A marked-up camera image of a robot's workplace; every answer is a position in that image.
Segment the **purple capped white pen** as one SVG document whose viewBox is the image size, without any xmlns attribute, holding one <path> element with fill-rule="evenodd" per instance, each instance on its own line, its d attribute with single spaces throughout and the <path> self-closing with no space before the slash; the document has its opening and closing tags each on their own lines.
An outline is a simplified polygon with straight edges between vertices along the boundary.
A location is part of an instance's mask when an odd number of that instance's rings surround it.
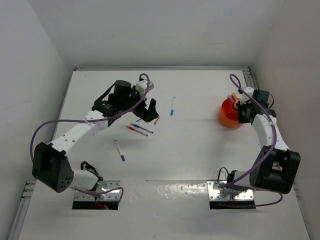
<svg viewBox="0 0 320 240">
<path fill-rule="evenodd" d="M 115 146 L 117 148 L 117 151 L 118 151 L 118 153 L 120 155 L 121 160 L 124 162 L 126 159 L 125 159 L 125 156 L 124 156 L 124 154 L 123 154 L 123 152 L 122 152 L 122 150 L 120 148 L 119 142 L 117 140 L 115 140 L 114 144 L 115 144 Z"/>
</svg>

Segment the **red ballpoint pen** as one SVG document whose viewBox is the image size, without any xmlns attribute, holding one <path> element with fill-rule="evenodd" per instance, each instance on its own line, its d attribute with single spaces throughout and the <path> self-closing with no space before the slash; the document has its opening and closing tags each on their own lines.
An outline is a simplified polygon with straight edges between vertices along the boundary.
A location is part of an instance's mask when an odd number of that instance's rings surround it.
<svg viewBox="0 0 320 240">
<path fill-rule="evenodd" d="M 144 133 L 144 132 L 142 132 L 142 131 L 139 131 L 139 130 L 135 129 L 134 127 L 131 127 L 131 126 L 128 126 L 128 125 L 126 125 L 125 127 L 128 128 L 128 129 L 131 130 L 131 131 L 134 131 L 134 132 L 136 132 L 136 133 L 139 133 L 140 135 L 143 135 L 143 136 L 145 136 L 145 137 L 148 137 L 148 134 L 146 134 L 146 133 Z"/>
</svg>

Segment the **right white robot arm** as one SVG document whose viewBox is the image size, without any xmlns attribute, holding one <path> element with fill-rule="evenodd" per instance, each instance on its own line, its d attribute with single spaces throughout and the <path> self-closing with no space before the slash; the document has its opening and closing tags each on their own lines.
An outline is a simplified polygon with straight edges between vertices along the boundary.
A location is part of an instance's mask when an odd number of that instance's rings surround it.
<svg viewBox="0 0 320 240">
<path fill-rule="evenodd" d="M 301 156 L 290 150 L 283 140 L 277 126 L 277 115 L 269 108 L 269 96 L 268 91 L 246 87 L 236 104 L 238 122 L 251 124 L 261 150 L 248 171 L 233 170 L 228 174 L 228 188 L 288 194 L 293 186 Z"/>
</svg>

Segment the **lilac marker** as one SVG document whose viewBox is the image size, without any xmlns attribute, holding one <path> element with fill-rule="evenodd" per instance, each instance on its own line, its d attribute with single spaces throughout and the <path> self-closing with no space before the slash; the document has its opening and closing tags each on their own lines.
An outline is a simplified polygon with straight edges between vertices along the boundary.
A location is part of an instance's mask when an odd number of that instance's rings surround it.
<svg viewBox="0 0 320 240">
<path fill-rule="evenodd" d="M 230 94 L 227 96 L 227 99 L 228 99 L 231 103 L 234 102 L 234 100 L 233 100 L 233 98 L 232 98 L 232 96 L 231 96 Z"/>
</svg>

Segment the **grey orange marker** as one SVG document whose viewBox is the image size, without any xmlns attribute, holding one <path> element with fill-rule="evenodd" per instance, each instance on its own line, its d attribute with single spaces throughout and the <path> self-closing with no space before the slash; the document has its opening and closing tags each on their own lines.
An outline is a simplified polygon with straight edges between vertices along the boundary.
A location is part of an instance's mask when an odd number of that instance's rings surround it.
<svg viewBox="0 0 320 240">
<path fill-rule="evenodd" d="M 235 93 L 235 92 L 233 92 L 232 94 L 231 94 L 231 97 L 232 97 L 232 100 L 233 100 L 233 102 L 234 103 L 236 103 L 239 99 L 238 99 L 238 96 L 237 96 L 237 94 Z"/>
</svg>

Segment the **pink glue bottle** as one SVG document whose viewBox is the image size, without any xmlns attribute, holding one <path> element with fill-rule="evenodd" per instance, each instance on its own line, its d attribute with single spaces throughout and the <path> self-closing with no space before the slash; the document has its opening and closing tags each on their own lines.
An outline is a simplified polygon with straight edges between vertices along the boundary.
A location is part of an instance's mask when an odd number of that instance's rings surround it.
<svg viewBox="0 0 320 240">
<path fill-rule="evenodd" d="M 234 104 L 233 104 L 233 108 L 237 111 L 238 110 L 238 102 L 235 102 Z"/>
</svg>

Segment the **blue capped white pen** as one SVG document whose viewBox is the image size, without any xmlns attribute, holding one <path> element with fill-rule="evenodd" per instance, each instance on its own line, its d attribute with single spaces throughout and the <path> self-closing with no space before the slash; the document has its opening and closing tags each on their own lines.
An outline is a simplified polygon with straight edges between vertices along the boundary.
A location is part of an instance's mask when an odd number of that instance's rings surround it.
<svg viewBox="0 0 320 240">
<path fill-rule="evenodd" d="M 170 108 L 170 116 L 173 116 L 173 115 L 174 115 L 175 99 L 176 99 L 176 97 L 174 96 L 174 97 L 172 98 L 172 103 L 171 103 L 171 108 Z"/>
</svg>

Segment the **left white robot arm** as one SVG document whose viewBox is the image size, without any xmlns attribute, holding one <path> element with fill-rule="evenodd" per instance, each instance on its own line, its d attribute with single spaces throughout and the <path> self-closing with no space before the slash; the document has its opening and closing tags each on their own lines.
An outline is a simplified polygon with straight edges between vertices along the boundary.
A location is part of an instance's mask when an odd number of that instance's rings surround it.
<svg viewBox="0 0 320 240">
<path fill-rule="evenodd" d="M 158 118 L 156 100 L 152 98 L 146 104 L 146 95 L 153 88 L 153 82 L 145 73 L 135 85 L 116 80 L 94 101 L 83 119 L 74 120 L 75 125 L 69 131 L 49 143 L 40 142 L 30 147 L 32 176 L 57 193 L 71 188 L 98 195 L 97 186 L 103 178 L 93 167 L 86 166 L 85 161 L 79 169 L 72 169 L 71 161 L 91 138 L 127 113 L 133 113 L 146 123 Z"/>
</svg>

